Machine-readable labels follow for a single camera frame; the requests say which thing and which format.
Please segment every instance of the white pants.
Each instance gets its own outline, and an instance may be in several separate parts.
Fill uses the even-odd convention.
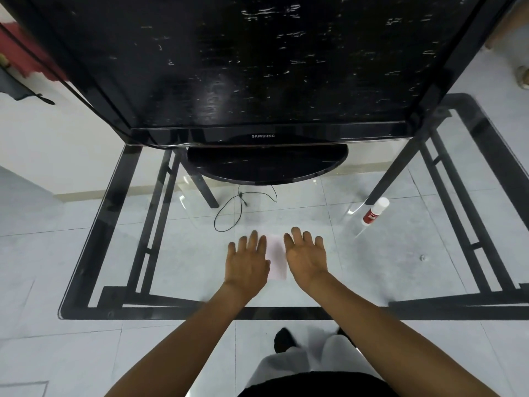
[[[258,365],[246,387],[264,383],[278,377],[296,373],[322,372],[362,372],[382,378],[367,362],[347,337],[341,334],[330,336],[323,346],[322,359],[311,367],[307,351],[299,347],[290,347],[286,352],[268,355]]]

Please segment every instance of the black cable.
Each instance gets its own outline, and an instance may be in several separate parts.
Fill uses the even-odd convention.
[[[22,43],[15,35],[11,33],[9,29],[7,29],[2,23],[0,23],[0,30],[4,32],[7,37],[9,37],[13,42],[17,44],[21,49],[23,49],[32,59],[34,59],[36,62],[38,62],[40,65],[42,65],[44,68],[46,68],[56,79],[63,85],[66,89],[70,91],[77,99],[81,101],[86,107],[92,111],[95,115],[97,115],[100,119],[102,119],[106,124],[108,124],[113,130],[121,133],[122,135],[125,135],[127,138],[132,139],[136,143],[139,143],[140,145],[152,147],[153,149],[160,149],[160,150],[167,150],[167,149],[174,149],[177,146],[155,146],[155,145],[149,145],[145,142],[139,141],[138,139],[133,138],[125,131],[119,129],[118,127],[114,126],[111,122],[109,122],[106,118],[104,118],[92,105],[85,100],[85,98],[80,95],[74,88],[72,88],[64,79],[61,78],[61,76],[55,72],[49,65],[47,65],[43,60],[41,60],[35,53],[33,53],[24,43]],[[149,137],[153,142],[155,140],[152,138],[152,135],[149,134]]]
[[[267,193],[265,192],[254,192],[254,191],[248,191],[248,192],[239,192],[239,190],[241,189],[241,186],[239,185],[237,187],[237,195],[235,196],[232,196],[230,199],[228,199],[228,201],[224,204],[223,207],[221,207],[221,209],[217,212],[216,216],[215,216],[215,220],[213,220],[213,228],[215,228],[215,231],[218,231],[218,232],[227,232],[229,230],[231,230],[232,228],[234,228],[237,223],[239,222],[239,220],[241,220],[241,217],[242,217],[242,203],[244,202],[244,205],[246,207],[248,207],[248,203],[246,203],[246,201],[244,199],[242,199],[242,195],[246,195],[246,194],[261,194],[261,195],[266,195],[268,196],[268,198],[272,199],[273,202],[277,203],[277,192],[274,188],[273,185],[270,185],[272,187],[272,189],[274,190],[274,193],[276,195],[276,199],[274,200],[274,198],[272,198],[270,195],[268,195]],[[228,203],[230,202],[230,200],[232,199],[235,199],[235,198],[239,198],[241,200],[241,211],[239,212],[239,218],[237,219],[237,221],[235,222],[235,224],[233,226],[231,226],[230,228],[228,228],[227,230],[218,230],[217,229],[217,226],[216,226],[216,222],[217,222],[217,217],[219,214],[221,214],[221,211],[222,209],[224,209],[226,207],[226,205],[228,205]]]

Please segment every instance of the paper sheet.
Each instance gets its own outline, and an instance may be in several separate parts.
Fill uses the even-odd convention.
[[[287,258],[282,235],[266,236],[266,259],[270,260],[268,280],[287,280]]]

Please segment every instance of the black metal table frame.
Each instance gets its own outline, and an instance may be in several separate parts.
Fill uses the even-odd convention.
[[[408,141],[394,160],[371,192],[366,204],[372,205],[382,196],[413,156],[420,152],[466,257],[479,293],[395,301],[390,302],[389,306],[384,307],[384,309],[389,310],[401,320],[527,320],[529,319],[529,305],[513,305],[529,303],[529,284],[520,284],[520,288],[515,286],[439,137],[437,129],[446,118],[451,117],[449,109],[458,112],[521,220],[529,229],[529,206],[526,203],[529,196],[527,173],[472,97],[465,93],[446,95],[436,111],[424,123],[419,132]],[[428,139],[432,140],[438,152],[435,159],[432,159],[428,148],[425,146]],[[177,170],[181,163],[189,170],[189,174],[208,204],[211,207],[218,207],[202,176],[193,172],[193,168],[187,163],[186,150],[181,148],[164,152],[127,285],[103,287],[97,307],[88,306],[141,150],[142,148],[139,146],[125,146],[123,150],[64,295],[59,309],[59,316],[62,319],[186,319],[200,305],[199,301],[150,293],[169,205],[174,192]],[[469,241],[452,199],[437,170],[436,165],[439,162],[442,162],[453,184],[478,238],[477,243],[471,244]],[[167,175],[169,175],[169,179],[165,186],[155,235],[152,245],[149,247],[148,243]],[[501,291],[491,290],[476,257],[475,251],[477,249],[482,249],[485,253],[501,286]],[[149,258],[141,283],[141,290],[137,292],[146,254],[149,255]],[[330,317],[321,307],[245,307],[237,319],[328,320]]]

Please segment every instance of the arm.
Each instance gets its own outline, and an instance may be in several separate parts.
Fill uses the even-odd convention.
[[[266,238],[257,232],[228,245],[221,288],[191,318],[169,334],[106,394],[106,397],[149,395],[184,397],[232,320],[265,286],[270,261]]]
[[[292,228],[287,261],[298,285],[351,337],[402,396],[496,396],[433,343],[350,291],[327,271],[323,239]]]

